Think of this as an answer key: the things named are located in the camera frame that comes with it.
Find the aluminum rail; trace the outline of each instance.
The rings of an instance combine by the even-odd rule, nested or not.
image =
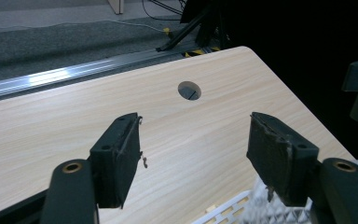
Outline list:
[[[185,51],[198,49],[192,41],[178,45],[172,50],[157,52],[155,49],[135,53],[118,55],[109,59],[82,63],[69,67],[35,73],[28,76],[14,77],[0,80],[0,96],[9,95],[14,92],[26,91],[52,83],[58,83],[77,77],[95,75],[101,72],[111,71],[135,63],[142,63],[149,60],[170,56]]]

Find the light wood grain surface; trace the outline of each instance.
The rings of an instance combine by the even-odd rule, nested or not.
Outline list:
[[[197,101],[178,93],[191,81]],[[53,169],[86,159],[111,122],[144,117],[140,163],[123,210],[102,223],[190,223],[250,189],[250,115],[270,114],[321,149],[319,159],[351,154],[272,71],[245,47],[151,66],[0,102],[0,210],[48,187]]]

